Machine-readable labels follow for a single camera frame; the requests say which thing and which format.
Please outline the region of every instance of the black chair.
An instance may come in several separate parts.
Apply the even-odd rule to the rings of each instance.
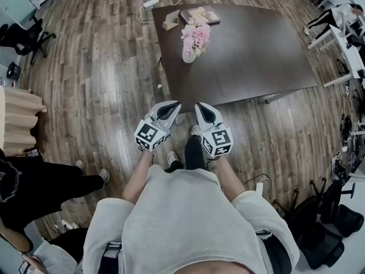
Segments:
[[[337,180],[329,186],[325,193],[318,192],[314,182],[311,181],[311,184],[321,201],[318,213],[321,215],[322,223],[332,223],[344,237],[349,237],[361,229],[364,224],[364,216],[345,205],[339,205],[341,195],[351,194],[351,198],[354,196],[355,183],[352,184],[351,190],[342,191],[342,180]]]
[[[306,257],[310,268],[317,269],[322,265],[333,266],[344,251],[342,238],[321,223],[316,222],[320,200],[312,196],[295,207],[299,189],[294,190],[294,201],[289,210],[284,209],[278,200],[274,200],[285,213],[284,220],[293,234],[299,249]]]
[[[30,64],[33,65],[35,54],[40,50],[43,57],[47,57],[47,53],[42,48],[42,44],[49,40],[50,38],[56,38],[55,34],[48,34],[48,32],[43,31],[42,19],[36,19],[34,13],[31,17],[34,24],[25,30],[20,25],[14,23],[10,27],[8,25],[2,25],[0,27],[0,46],[2,47],[12,47],[15,49],[18,55],[24,56],[33,52]]]

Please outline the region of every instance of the dark brown table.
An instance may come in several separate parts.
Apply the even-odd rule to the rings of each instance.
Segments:
[[[182,58],[180,24],[162,28],[167,14],[206,4],[155,8],[153,20],[159,39],[171,99],[182,103],[181,112],[196,102],[212,106],[257,96],[288,93],[317,86],[314,74],[293,30],[281,13],[241,5],[211,5],[221,23],[211,25],[206,52],[191,64]]]

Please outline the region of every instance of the black hair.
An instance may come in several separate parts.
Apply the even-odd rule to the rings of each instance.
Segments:
[[[364,12],[363,8],[358,4],[350,4],[352,8],[359,9],[361,12]]]

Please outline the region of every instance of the beige tablecloth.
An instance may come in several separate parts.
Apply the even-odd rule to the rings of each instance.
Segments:
[[[35,145],[30,135],[38,120],[38,112],[47,112],[42,98],[30,94],[30,90],[0,86],[0,148],[6,156],[24,154]]]

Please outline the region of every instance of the wooden stand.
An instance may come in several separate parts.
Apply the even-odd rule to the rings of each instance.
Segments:
[[[162,27],[164,28],[164,30],[170,30],[170,29],[172,29],[172,28],[174,28],[175,26],[178,26],[178,25],[179,25],[179,17],[176,17],[174,22],[172,22],[172,23],[164,22],[162,24]]]

